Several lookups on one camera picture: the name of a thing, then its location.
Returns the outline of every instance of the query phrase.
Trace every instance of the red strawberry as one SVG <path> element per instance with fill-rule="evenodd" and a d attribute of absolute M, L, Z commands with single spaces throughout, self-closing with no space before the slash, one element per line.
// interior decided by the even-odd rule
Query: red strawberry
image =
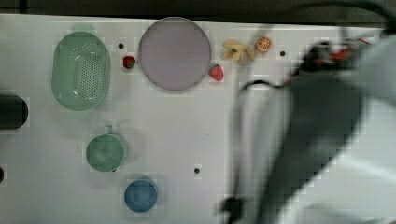
<path fill-rule="evenodd" d="M 224 78 L 224 73 L 221 69 L 221 66 L 217 63 L 210 68 L 209 75 L 216 81 L 222 81 Z"/>

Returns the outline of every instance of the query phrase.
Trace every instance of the white table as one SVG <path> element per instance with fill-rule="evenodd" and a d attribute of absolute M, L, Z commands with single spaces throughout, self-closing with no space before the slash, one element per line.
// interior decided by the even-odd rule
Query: white table
<path fill-rule="evenodd" d="M 0 134 L 0 165 L 7 170 L 0 184 L 0 223 L 219 223 L 216 209 L 228 190 L 230 112 L 238 86 L 254 78 L 277 82 L 311 44 L 340 38 L 335 27 L 198 22 L 225 78 L 218 83 L 206 76 L 196 88 L 172 94 L 150 83 L 138 64 L 132 71 L 121 65 L 154 22 L 0 15 L 0 90 L 16 92 L 30 108 L 22 128 Z M 50 89 L 53 51 L 76 23 L 91 24 L 111 58 L 109 93 L 88 114 L 70 113 Z M 366 31 L 354 29 L 354 34 Z M 274 47 L 254 63 L 240 67 L 220 59 L 225 39 L 253 45 L 262 35 L 271 37 Z M 102 174 L 90 169 L 85 146 L 109 123 L 127 141 L 129 157 L 117 172 Z M 195 167 L 200 174 L 194 174 Z M 141 175 L 154 179 L 160 191 L 157 206 L 145 217 L 123 202 L 128 183 Z M 290 206 L 297 211 L 304 205 Z"/>

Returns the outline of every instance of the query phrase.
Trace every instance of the black object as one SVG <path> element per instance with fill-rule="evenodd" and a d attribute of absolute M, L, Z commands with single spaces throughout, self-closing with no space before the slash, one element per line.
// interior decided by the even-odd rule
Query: black object
<path fill-rule="evenodd" d="M 235 223 L 240 220 L 244 214 L 244 201 L 242 198 L 228 198 L 224 202 L 221 211 L 230 213 L 227 223 Z"/>
<path fill-rule="evenodd" d="M 14 130 L 26 122 L 27 104 L 16 95 L 0 94 L 0 130 Z"/>
<path fill-rule="evenodd" d="M 293 98 L 290 124 L 262 193 L 257 224 L 276 222 L 288 198 L 340 152 L 363 111 L 362 92 L 325 73 L 295 79 L 287 89 Z"/>
<path fill-rule="evenodd" d="M 4 170 L 0 167 L 0 183 L 4 180 Z"/>

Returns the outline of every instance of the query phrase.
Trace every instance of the cable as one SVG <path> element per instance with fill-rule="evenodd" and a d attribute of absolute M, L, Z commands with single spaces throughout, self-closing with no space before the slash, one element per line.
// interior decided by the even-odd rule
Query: cable
<path fill-rule="evenodd" d="M 274 85 L 274 84 L 272 84 L 272 83 L 270 83 L 269 81 L 266 81 L 266 80 L 258 79 L 258 80 L 250 81 L 247 84 L 245 84 L 244 87 L 242 87 L 242 89 L 239 92 L 239 94 L 242 91 L 246 91 L 250 86 L 254 86 L 254 85 L 265 85 L 265 86 L 269 86 L 269 87 L 272 87 L 272 88 L 275 88 L 275 89 L 280 89 L 280 88 L 283 87 L 283 86 Z"/>
<path fill-rule="evenodd" d="M 293 7 L 291 11 L 301 10 L 308 7 L 327 7 L 327 6 L 357 7 L 374 12 L 388 20 L 388 27 L 387 27 L 388 31 L 396 32 L 396 15 L 375 1 L 355 0 L 351 2 L 351 1 L 342 1 L 342 0 L 331 0 L 325 2 L 305 3 L 305 4 L 300 4 L 297 7 Z"/>

